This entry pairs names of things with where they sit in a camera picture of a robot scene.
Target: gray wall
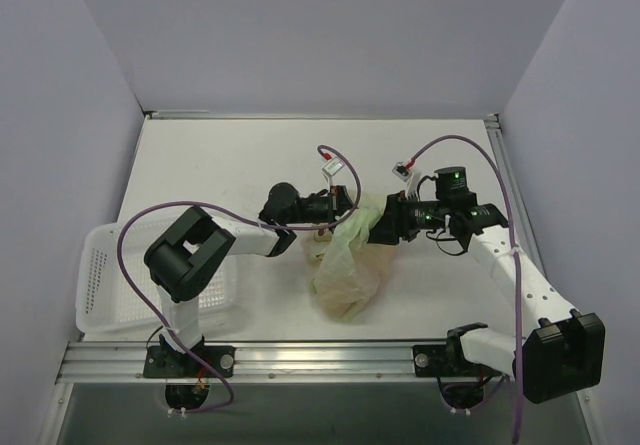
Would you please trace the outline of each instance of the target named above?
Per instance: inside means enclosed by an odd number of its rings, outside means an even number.
[[[563,0],[85,0],[143,107],[483,117]]]
[[[34,443],[142,115],[82,0],[0,0],[0,443]]]
[[[640,0],[566,0],[504,113],[545,268],[607,326],[609,442],[638,443]]]

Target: metal frame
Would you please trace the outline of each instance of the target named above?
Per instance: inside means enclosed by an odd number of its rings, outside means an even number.
[[[220,118],[212,115],[210,112],[154,112],[147,118]],[[508,183],[507,193],[514,207],[521,246],[544,273],[526,208],[507,157],[498,117],[487,118],[485,126],[498,169]],[[419,344],[442,345],[443,340],[225,344],[236,347],[234,377],[231,379],[233,383],[400,383],[432,380],[415,376],[412,347]],[[39,442],[56,442],[74,383],[169,382],[166,379],[151,380],[142,377],[145,357],[145,344],[140,342],[70,343],[60,368],[54,398]],[[171,383],[193,381],[172,379]],[[577,393],[577,396],[592,443],[606,445],[593,392],[585,390]]]

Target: translucent bag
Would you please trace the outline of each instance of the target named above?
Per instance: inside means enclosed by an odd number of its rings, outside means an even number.
[[[363,195],[358,210],[333,234],[314,232],[303,240],[311,288],[329,315],[350,320],[389,279],[395,248],[367,243],[384,205],[384,197]]]

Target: white basket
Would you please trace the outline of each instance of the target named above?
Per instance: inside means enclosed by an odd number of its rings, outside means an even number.
[[[151,280],[143,257],[147,248],[175,219],[141,221],[129,229],[124,241],[123,258],[129,274],[158,308],[157,285]],[[76,324],[84,333],[113,332],[160,323],[120,272],[116,242],[121,229],[119,223],[103,225],[93,229],[85,240],[76,295]],[[225,258],[200,294],[200,314],[220,310],[235,299],[237,271],[235,257]]]

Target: purple cable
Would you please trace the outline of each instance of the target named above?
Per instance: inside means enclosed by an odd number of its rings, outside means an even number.
[[[353,212],[355,212],[355,210],[358,208],[358,205],[360,204],[360,197],[362,196],[362,185],[360,183],[360,177],[358,177],[358,174],[357,174],[355,168],[353,167],[353,165],[351,165],[351,162],[349,162],[349,160],[347,160],[347,158],[344,155],[342,155],[335,148],[332,148],[332,147],[330,147],[328,145],[319,145],[318,148],[317,148],[317,151],[318,151],[318,153],[320,155],[323,155],[323,152],[322,152],[323,150],[327,150],[327,151],[333,153],[334,155],[336,155],[338,158],[340,158],[340,160],[342,160],[344,162],[344,164],[346,165],[346,167],[351,171],[351,173],[353,174],[353,179],[356,182],[356,198],[353,201],[353,206],[349,209],[349,211],[347,213],[345,213],[342,217],[340,217],[340,219],[336,220],[335,222],[332,222],[332,223],[329,223],[329,224],[324,224],[324,225],[307,226],[307,227],[289,227],[289,226],[280,226],[280,225],[268,225],[266,223],[259,223],[259,222],[254,221],[254,220],[249,220],[248,218],[241,217],[240,215],[237,215],[237,214],[227,210],[226,208],[222,208],[222,207],[220,207],[218,205],[213,205],[211,203],[196,202],[196,201],[190,201],[190,200],[180,200],[180,201],[175,201],[175,202],[161,203],[161,204],[154,205],[152,207],[146,208],[146,209],[142,210],[141,212],[136,213],[122,227],[122,230],[120,231],[120,236],[118,237],[118,242],[116,244],[116,258],[118,260],[118,266],[120,267],[120,271],[122,272],[122,275],[124,276],[124,279],[129,284],[131,289],[135,292],[135,294],[138,295],[138,297],[140,297],[140,300],[142,300],[151,309],[151,311],[158,317],[158,319],[160,320],[162,325],[165,327],[165,330],[169,333],[169,336],[173,339],[173,341],[182,350],[184,350],[184,352],[187,355],[189,355],[196,362],[198,362],[200,365],[202,365],[215,378],[220,380],[220,382],[225,386],[225,388],[229,392],[229,398],[226,401],[220,402],[220,403],[215,403],[213,405],[209,405],[207,407],[203,407],[203,408],[199,408],[199,409],[195,409],[195,410],[187,410],[186,411],[187,413],[211,412],[211,411],[217,410],[219,408],[226,407],[227,405],[231,405],[233,403],[233,400],[235,398],[235,394],[233,392],[233,388],[231,387],[231,384],[227,380],[225,380],[225,378],[222,375],[220,375],[220,373],[215,368],[213,368],[211,365],[209,365],[207,362],[205,362],[198,355],[193,353],[189,349],[189,347],[187,347],[182,342],[182,340],[180,340],[180,338],[173,332],[173,330],[171,330],[171,328],[169,326],[169,321],[166,319],[166,317],[151,302],[151,300],[149,300],[145,296],[145,294],[142,293],[142,290],[140,290],[138,288],[138,286],[135,284],[135,282],[133,281],[133,278],[131,277],[131,275],[127,271],[127,267],[124,264],[124,257],[123,257],[123,252],[122,252],[124,239],[125,239],[125,236],[127,235],[127,232],[131,229],[132,225],[135,222],[137,222],[140,218],[144,217],[145,215],[148,215],[151,212],[155,212],[156,210],[162,210],[164,208],[178,207],[178,206],[197,206],[197,207],[202,207],[202,208],[209,208],[209,209],[212,209],[212,210],[216,210],[216,211],[218,211],[220,213],[223,213],[225,215],[228,215],[228,216],[236,219],[239,222],[246,223],[248,225],[253,225],[253,226],[258,227],[258,228],[268,229],[268,230],[316,231],[316,230],[323,230],[323,229],[326,229],[326,228],[336,227],[339,224],[341,224],[342,222],[344,222],[345,220],[347,220],[353,214]]]
[[[491,391],[489,393],[487,393],[487,396],[484,397],[484,399],[478,403],[477,405],[474,405],[471,408],[455,408],[454,410],[457,412],[465,412],[466,410],[469,410],[470,412],[474,411],[474,410],[479,410],[482,407],[484,407],[487,403],[489,403],[489,401],[493,398],[493,396],[498,392],[498,390],[500,390],[500,387],[502,386],[502,384],[507,381],[508,378],[506,375],[503,375],[502,377],[500,377],[500,380],[498,381],[498,383],[495,384],[495,386],[491,389]],[[459,386],[459,384],[456,383],[450,383],[449,385],[445,385],[444,387],[442,387],[442,390],[448,390],[449,388],[453,388],[455,386]],[[444,399],[444,397],[440,396],[440,398],[442,399],[442,403],[444,403],[447,406],[447,410],[451,410],[451,405],[449,405],[447,403],[447,401]]]
[[[478,145],[473,140],[463,137],[461,135],[444,135],[442,137],[436,138],[431,142],[427,143],[424,147],[422,147],[418,152],[411,157],[412,161],[417,160],[424,152],[433,147],[435,144],[443,142],[445,140],[460,140],[462,142],[468,143],[476,150],[478,150],[482,156],[489,162],[489,165],[493,169],[493,173],[496,175],[498,179],[498,183],[500,184],[500,190],[502,191],[502,196],[504,198],[504,204],[507,209],[507,219],[509,220],[509,244],[512,249],[515,249],[518,244],[516,243],[516,229],[515,222],[513,220],[513,212],[511,210],[511,201],[509,200],[509,195],[507,194],[507,187],[500,175],[500,171],[498,167],[493,162],[491,157],[484,149]],[[515,315],[516,315],[516,385],[517,385],[517,394],[516,394],[516,406],[515,406],[515,418],[513,423],[513,433],[511,436],[511,441],[515,445],[520,441],[520,430],[522,428],[522,413],[524,410],[524,390],[522,384],[522,376],[523,376],[523,366],[522,366],[522,263],[520,262],[520,254],[515,251],[513,254],[513,260],[515,262],[516,269],[516,293],[515,293]]]

